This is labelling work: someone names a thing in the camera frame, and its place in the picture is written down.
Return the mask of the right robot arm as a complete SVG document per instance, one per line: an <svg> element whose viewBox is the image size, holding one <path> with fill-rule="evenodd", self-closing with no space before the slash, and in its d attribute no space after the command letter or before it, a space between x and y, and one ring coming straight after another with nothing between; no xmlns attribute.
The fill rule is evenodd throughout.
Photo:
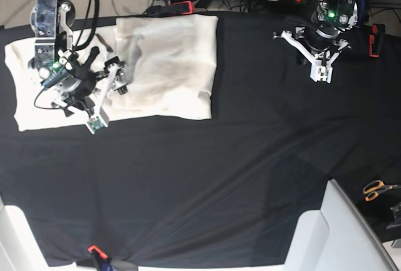
<svg viewBox="0 0 401 271"><path fill-rule="evenodd" d="M36 0L31 12L31 28L35 34L34 57L29 67L41 78L41 91L56 93L48 110L62 110L66 116L84 111L92 117L102 108L109 91L124 95L127 77L124 63L112 57L103 70L94 72L91 65L100 54L98 47L90 49L84 63L78 60L79 51L89 48L93 38L98 38L100 0L88 0L94 10L89 35L85 42L74 38L72 25L76 11L70 0Z"/></svg>

